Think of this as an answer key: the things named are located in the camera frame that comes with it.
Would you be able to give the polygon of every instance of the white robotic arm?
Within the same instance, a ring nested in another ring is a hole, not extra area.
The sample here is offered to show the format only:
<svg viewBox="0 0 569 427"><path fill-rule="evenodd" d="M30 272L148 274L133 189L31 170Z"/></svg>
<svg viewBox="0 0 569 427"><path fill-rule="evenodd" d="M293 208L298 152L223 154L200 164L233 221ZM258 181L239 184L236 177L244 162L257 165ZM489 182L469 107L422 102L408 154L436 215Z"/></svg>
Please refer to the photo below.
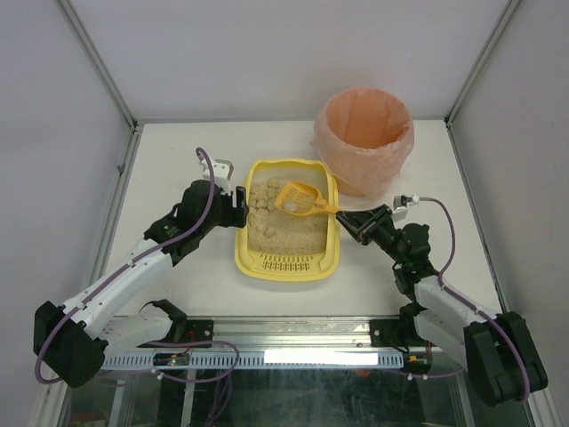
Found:
<svg viewBox="0 0 569 427"><path fill-rule="evenodd" d="M422 200L396 197L396 215ZM548 377L524 319L514 311L501 314L480 307L443 282L429 260L429 226L410 223L397 229L392 214L386 205L336 214L358 243L373 242L394 260L397 288L412 301L400 309L395 332L383 331L388 340L382 340L382 331L376 329L380 341L400 347L434 343L468 371L474 390L490 406L547 387Z"/></svg>
<svg viewBox="0 0 569 427"><path fill-rule="evenodd" d="M204 177L209 180L210 168L206 170L204 163L202 159ZM152 278L195 251L214 227L245 226L245 190L236 187L235 201L228 190L233 166L217 160L211 170L220 186L206 180L192 182L181 202L154 222L144 239L105 277L59 307L46 302L36 311L34 352L69 386L83 385L105 359L145 342L187 340L182 336L187 316L166 300L150 302L133 316L113 317ZM48 383L38 364L36 377Z"/></svg>

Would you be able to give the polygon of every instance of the orange plastic bag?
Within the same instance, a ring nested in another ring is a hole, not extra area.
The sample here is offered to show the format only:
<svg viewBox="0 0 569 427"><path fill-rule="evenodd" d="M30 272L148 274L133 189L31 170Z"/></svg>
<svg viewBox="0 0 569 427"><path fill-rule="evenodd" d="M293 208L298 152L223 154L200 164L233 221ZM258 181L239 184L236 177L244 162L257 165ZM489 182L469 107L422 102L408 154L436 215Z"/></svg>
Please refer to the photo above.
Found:
<svg viewBox="0 0 569 427"><path fill-rule="evenodd" d="M413 149L413 120L390 93L356 87L333 96L314 122L311 145L338 181L338 190L377 196L399 176Z"/></svg>

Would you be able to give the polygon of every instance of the yellow scoop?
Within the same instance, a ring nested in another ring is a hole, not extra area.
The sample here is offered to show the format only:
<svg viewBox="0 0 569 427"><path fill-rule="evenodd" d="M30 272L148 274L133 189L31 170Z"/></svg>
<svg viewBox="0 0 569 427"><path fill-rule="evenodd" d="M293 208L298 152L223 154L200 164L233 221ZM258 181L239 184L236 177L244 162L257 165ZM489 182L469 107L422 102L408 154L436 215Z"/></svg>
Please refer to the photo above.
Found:
<svg viewBox="0 0 569 427"><path fill-rule="evenodd" d="M328 205L322 193L316 187L304 182L287 183L275 201L276 209L291 215L308 216L324 212L335 214L340 208Z"/></svg>

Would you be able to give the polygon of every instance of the yellow litter box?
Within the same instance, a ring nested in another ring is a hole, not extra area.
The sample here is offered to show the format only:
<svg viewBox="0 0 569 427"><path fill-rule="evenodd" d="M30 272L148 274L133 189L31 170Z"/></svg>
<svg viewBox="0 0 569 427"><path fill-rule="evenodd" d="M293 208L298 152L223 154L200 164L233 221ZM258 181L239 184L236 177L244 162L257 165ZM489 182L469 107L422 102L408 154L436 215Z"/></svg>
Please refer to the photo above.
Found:
<svg viewBox="0 0 569 427"><path fill-rule="evenodd" d="M324 164L301 158L262 159L249 171L245 188L247 199L251 186L278 176L287 181L304 181L318 187L330 205L338 205L338 186ZM249 226L238 229L235 244L237 267L246 275L281 282L305 282L330 276L340 260L340 224L328 215L326 249L320 254L264 254L248 247Z"/></svg>

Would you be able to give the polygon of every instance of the purple cable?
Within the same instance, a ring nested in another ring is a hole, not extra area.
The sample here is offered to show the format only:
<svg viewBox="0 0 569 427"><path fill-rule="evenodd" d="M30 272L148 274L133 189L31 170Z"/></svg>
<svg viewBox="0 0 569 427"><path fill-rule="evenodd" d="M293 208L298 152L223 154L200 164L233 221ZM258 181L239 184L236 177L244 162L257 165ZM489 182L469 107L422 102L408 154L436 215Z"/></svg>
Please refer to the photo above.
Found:
<svg viewBox="0 0 569 427"><path fill-rule="evenodd" d="M169 380L177 381L178 383L184 383L184 384L213 383L215 381L220 380L221 378L225 378L235 370L237 364L239 363L239 358L240 358L239 349L236 347L234 343L229 341L214 340L214 341L196 341L196 342L185 342L185 343L150 341L147 342L147 344L155 345L156 347L167 347L167 348L177 348L177 347L187 348L187 347L198 347L200 345L205 345L205 344L221 344L221 345L227 345L228 347L231 347L231 349L233 349L236 355L235 362L233 362L233 365L231 365L229 369L225 371L223 374L216 375L212 378L205 378L204 380L184 380L183 378L177 378L175 376L168 375L164 371L160 371L158 369L156 370L164 378L168 378Z"/></svg>
<svg viewBox="0 0 569 427"><path fill-rule="evenodd" d="M530 380L529 380L529 377L527 376L527 371L525 370L524 361L522 360L522 357L519 355L519 352L517 351L516 346L514 345L512 340L509 339L508 334L506 334L506 332L500 327L500 325L498 325L494 321L494 319L488 313L486 313L482 310L479 310L477 308L477 306L472 301L470 301L469 299L465 298L464 296L462 296L459 293L457 293L456 291L454 291L451 287L446 285L444 280L443 280L443 274L446 272L448 267L451 265L451 262L453 261L453 258L454 258L454 254L456 253L456 233L454 231L454 223L453 223L453 219L451 218L451 214L448 212L448 209L446 208L445 204L436 198L419 197L419 200L421 202L423 202L423 201L424 202L433 202L433 203L436 203L437 205L439 205L443 209L443 211L445 212L446 219L448 220L449 226L451 228L451 254L450 254L448 261L446 262L445 266L438 273L438 284L443 288L444 291L446 291L449 295L454 297L456 300L460 301L461 303L463 303L464 305L469 307L471 310L477 311L478 314L482 318L484 318L485 320L488 321L490 326L498 333L498 335L508 345L509 349L511 350L511 352L514 356L514 359L516 360L517 366L519 367L520 373L522 375L522 380L524 381L524 394L522 395L520 401L522 403L525 403L530 397Z"/></svg>
<svg viewBox="0 0 569 427"><path fill-rule="evenodd" d="M144 251L142 254L137 255L134 258L132 258L132 262L136 263L136 262L140 261L142 258L144 258L145 256L148 256L148 255L150 255L156 251L159 251L160 249L164 248L165 246L171 245L172 243L176 243L176 242L182 240L183 238L186 238L187 236L192 234L194 231L196 231L197 228L200 225L202 225L202 223L205 221L205 218L207 217L207 214L210 212L210 209L212 207L213 194L215 191L215 182L213 179L213 166L212 166L212 161L210 160L210 158L208 157L208 155L204 151L204 149L197 148L196 149L196 155L200 160L201 159L205 160L205 162L207 163L207 168L209 169L209 173L210 173L210 192L207 196L207 202L205 203L205 208L204 208L204 211L202 212L202 215L199 217L199 219L194 224L194 226L191 227L188 231L180 234L179 236L177 236L175 238L171 238L170 240L167 240L164 243L161 243L159 245L156 245L156 246L149 248L148 250ZM103 289L105 289L108 285L110 285L116 278L118 278L121 274L123 274L129 268L130 267L128 264L123 265L120 269L118 269L113 274L111 274L103 283L101 283L91 294L87 295L81 301L81 303L87 304L90 300L92 300L95 296L100 294ZM55 328L52 329L52 331L49 333L49 335L47 335L47 338L44 341L44 345L42 345L42 348L40 349L39 353L37 354L36 365L34 368L34 374L36 375L36 379L39 383L41 383L41 384L55 384L55 383L58 383L59 381L61 381L61 378L54 378L52 380L48 380L42 376L42 361L44 360L45 353L47 352L47 349L51 345L53 338L55 338L55 336L63 328L63 326L66 324L66 322L70 318L72 318L78 311L79 311L79 309L77 307L74 307L73 309L71 309L69 311L69 313L66 314L60 320L60 322L55 326Z"/></svg>
<svg viewBox="0 0 569 427"><path fill-rule="evenodd" d="M205 427L213 426L213 422L217 420L221 414L223 414L225 407L228 405L229 401L231 400L231 392L233 391L233 382L231 380L231 376L228 376L227 378L228 379L225 382L225 385L223 386L221 394L218 395L220 383L218 382L215 386L215 399L213 400L213 405L212 409L210 409L210 414L207 416L207 422L205 423ZM225 395L225 393L227 393L225 401L223 402L223 405L221 405L220 410L217 411L216 413L215 410L217 409L217 406L219 405L220 400L223 397L223 395Z"/></svg>

